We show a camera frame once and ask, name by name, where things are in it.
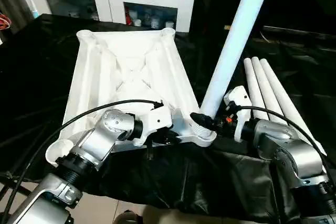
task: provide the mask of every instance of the white tube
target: white tube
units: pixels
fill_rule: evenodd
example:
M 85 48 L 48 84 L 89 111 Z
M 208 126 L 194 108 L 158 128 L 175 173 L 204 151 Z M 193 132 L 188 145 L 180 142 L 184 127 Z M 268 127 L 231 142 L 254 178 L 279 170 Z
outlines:
M 285 91 L 284 87 L 281 85 L 281 82 L 277 78 L 276 74 L 273 72 L 271 66 L 267 62 L 266 59 L 260 60 L 260 64 L 267 76 L 268 82 L 271 85 L 273 92 L 281 106 L 282 111 L 284 112 L 285 116 L 295 122 L 299 127 L 301 127 L 317 144 L 320 151 L 325 153 L 322 145 L 316 141 L 309 131 L 307 125 L 305 124 L 304 120 L 302 119 L 300 113 L 296 109 L 295 105 L 293 104 L 292 100 L 288 96 L 287 92 Z M 305 142 L 309 143 L 309 141 L 299 132 L 299 137 L 304 140 Z
M 253 106 L 265 108 L 263 97 L 261 96 L 256 74 L 254 73 L 250 58 L 244 60 L 244 67 L 248 85 L 248 92 Z M 253 110 L 254 118 L 269 120 L 266 112 Z
M 200 113 L 215 117 L 264 0 L 240 0 Z
M 271 85 L 268 83 L 267 77 L 257 57 L 252 58 L 252 65 L 253 65 L 254 73 L 256 74 L 256 77 L 258 80 L 258 84 L 259 84 L 262 98 L 264 99 L 266 108 L 283 115 L 280 105 L 277 101 L 277 98 L 275 97 L 273 93 Z M 272 122 L 287 124 L 284 120 L 280 119 L 279 117 L 275 115 L 269 114 L 269 118 Z

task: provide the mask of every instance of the table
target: table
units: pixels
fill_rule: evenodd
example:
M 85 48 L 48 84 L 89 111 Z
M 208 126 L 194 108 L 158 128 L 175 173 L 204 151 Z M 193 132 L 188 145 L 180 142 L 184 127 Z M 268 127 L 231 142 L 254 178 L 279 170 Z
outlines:
M 41 15 L 0 46 L 0 177 L 14 162 L 27 159 L 60 126 L 67 103 L 79 42 L 76 32 L 143 28 Z M 175 42 L 199 103 L 225 38 L 177 33 Z M 336 52 L 249 40 L 230 83 L 245 85 L 244 57 L 267 58 L 312 134 L 336 157 Z M 53 168 L 41 152 L 27 173 L 37 182 Z M 180 144 L 109 157 L 86 192 L 188 213 L 256 222 L 298 220 L 292 197 L 274 166 L 253 154 L 246 143 L 218 138 L 210 148 Z

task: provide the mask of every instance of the floor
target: floor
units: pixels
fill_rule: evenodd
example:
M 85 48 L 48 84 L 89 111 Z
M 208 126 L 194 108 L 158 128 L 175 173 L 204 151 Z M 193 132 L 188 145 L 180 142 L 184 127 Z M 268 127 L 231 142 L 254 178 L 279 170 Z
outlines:
M 23 183 L 23 186 L 29 190 L 33 190 L 36 184 Z M 4 211 L 10 193 L 11 191 L 9 190 L 0 202 L 0 212 Z M 24 199 L 25 196 L 17 194 L 10 213 L 13 213 Z M 162 210 L 151 206 L 133 204 L 86 193 L 83 194 L 78 206 L 75 209 L 71 209 L 70 213 L 75 220 L 75 224 L 112 224 L 115 217 L 126 210 L 131 210 L 143 216 L 145 224 L 255 224 L 254 222 L 227 218 L 187 215 L 178 210 Z

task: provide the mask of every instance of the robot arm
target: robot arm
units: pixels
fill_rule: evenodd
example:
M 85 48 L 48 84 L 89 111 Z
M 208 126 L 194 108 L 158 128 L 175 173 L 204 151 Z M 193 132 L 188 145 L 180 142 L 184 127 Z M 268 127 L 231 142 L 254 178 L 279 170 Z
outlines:
M 86 183 L 101 168 L 116 141 L 136 139 L 139 145 L 157 129 L 171 125 L 171 114 L 165 106 L 151 110 L 140 120 L 120 110 L 106 110 L 94 128 L 81 136 L 70 153 L 57 159 L 56 172 L 41 181 L 8 223 L 73 223 L 65 208 L 76 207 Z
M 192 113 L 192 119 L 220 135 L 235 136 L 238 142 L 242 139 L 252 141 L 260 158 L 277 164 L 292 192 L 302 221 L 309 224 L 335 224 L 336 199 L 318 152 L 301 140 L 290 126 L 250 119 L 245 114 L 235 116 L 232 107 L 250 103 L 243 87 L 236 87 L 229 92 L 224 101 L 228 105 L 228 116 L 212 120 L 209 116 Z

